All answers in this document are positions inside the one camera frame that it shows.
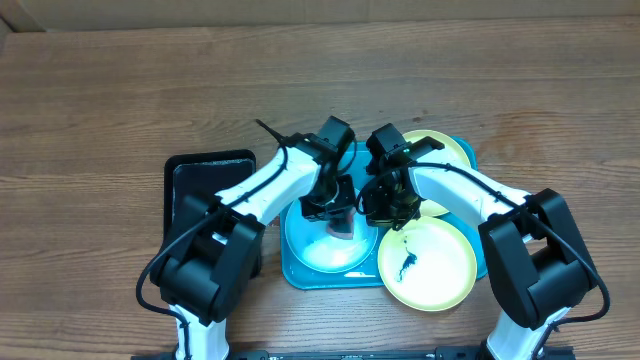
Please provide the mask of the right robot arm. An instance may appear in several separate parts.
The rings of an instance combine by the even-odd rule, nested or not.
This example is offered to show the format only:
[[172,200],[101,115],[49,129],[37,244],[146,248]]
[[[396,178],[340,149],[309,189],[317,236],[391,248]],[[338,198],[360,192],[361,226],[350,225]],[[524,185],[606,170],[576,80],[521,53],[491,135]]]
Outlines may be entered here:
[[503,185],[444,159],[442,142],[409,142],[391,124],[366,142],[372,155],[370,180],[357,205],[368,224],[402,229],[432,200],[477,229],[494,297],[502,313],[481,359],[571,359],[549,349],[571,308],[594,288],[599,276],[565,199],[551,189],[536,194]]

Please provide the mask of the pink green sponge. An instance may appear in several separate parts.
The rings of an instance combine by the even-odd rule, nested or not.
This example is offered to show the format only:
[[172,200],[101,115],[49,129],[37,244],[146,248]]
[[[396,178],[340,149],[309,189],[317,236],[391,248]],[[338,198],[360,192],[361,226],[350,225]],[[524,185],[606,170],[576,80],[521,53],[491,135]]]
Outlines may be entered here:
[[354,236],[352,218],[333,218],[327,224],[327,233],[335,238],[351,240]]

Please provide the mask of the light blue plate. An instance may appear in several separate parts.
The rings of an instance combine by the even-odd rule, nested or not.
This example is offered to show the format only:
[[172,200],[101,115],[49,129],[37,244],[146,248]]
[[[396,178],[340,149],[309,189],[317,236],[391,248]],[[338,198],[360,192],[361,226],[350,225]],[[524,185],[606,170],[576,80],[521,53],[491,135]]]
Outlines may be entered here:
[[373,251],[378,229],[367,225],[355,214],[350,239],[329,233],[328,221],[310,221],[302,216],[301,205],[294,201],[285,219],[285,238],[293,255],[312,270],[339,273],[360,265]]

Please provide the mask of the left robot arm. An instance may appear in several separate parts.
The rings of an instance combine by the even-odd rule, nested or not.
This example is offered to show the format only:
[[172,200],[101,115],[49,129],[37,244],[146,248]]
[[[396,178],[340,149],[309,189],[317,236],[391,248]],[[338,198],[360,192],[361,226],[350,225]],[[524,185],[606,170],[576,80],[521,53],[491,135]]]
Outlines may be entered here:
[[266,226],[294,200],[304,218],[326,222],[329,234],[354,234],[355,190],[339,162],[355,133],[334,116],[317,133],[283,136],[274,158],[210,200],[191,198],[178,211],[159,252],[136,286],[151,281],[166,307],[136,298],[145,309],[175,319],[178,343],[170,359],[225,359],[226,319],[261,265]]

